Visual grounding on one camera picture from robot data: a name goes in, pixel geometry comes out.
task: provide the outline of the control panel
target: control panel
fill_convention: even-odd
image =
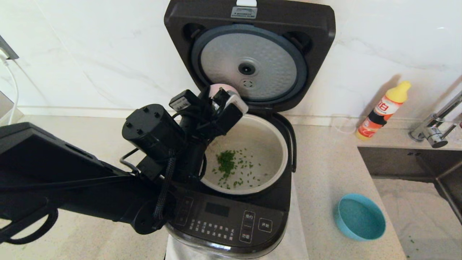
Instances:
[[[283,216],[279,210],[189,191],[171,225],[207,241],[251,247],[274,239],[285,227]]]

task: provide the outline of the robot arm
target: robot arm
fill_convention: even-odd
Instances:
[[[57,208],[129,223],[139,234],[160,229],[174,217],[170,181],[190,184],[203,176],[205,149],[247,112],[233,103],[232,92],[220,89],[209,97],[189,90],[170,102],[182,119],[178,125],[161,105],[134,111],[122,136],[147,156],[132,173],[30,123],[0,128],[0,243],[24,244],[45,234],[57,219]],[[11,237],[47,216],[28,237]]]

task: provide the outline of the inner lid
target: inner lid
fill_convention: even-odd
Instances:
[[[231,85],[249,102],[282,102],[306,84],[300,51],[284,37],[252,25],[206,31],[195,41],[191,61],[205,84]]]

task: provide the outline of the marble wall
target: marble wall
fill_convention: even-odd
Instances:
[[[195,91],[163,25],[168,2],[3,0],[0,33],[24,69],[11,64],[20,110],[124,117]],[[416,119],[462,90],[462,1],[307,2],[332,6],[337,34],[306,97],[287,114],[358,117],[387,87],[409,80],[410,99],[395,117]],[[10,81],[0,70],[0,91],[12,99]]]

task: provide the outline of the plastic bottle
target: plastic bottle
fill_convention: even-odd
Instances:
[[[410,87],[409,81],[403,81],[396,87],[389,89],[366,120],[358,127],[356,137],[364,141],[369,140],[407,100],[407,90]]]

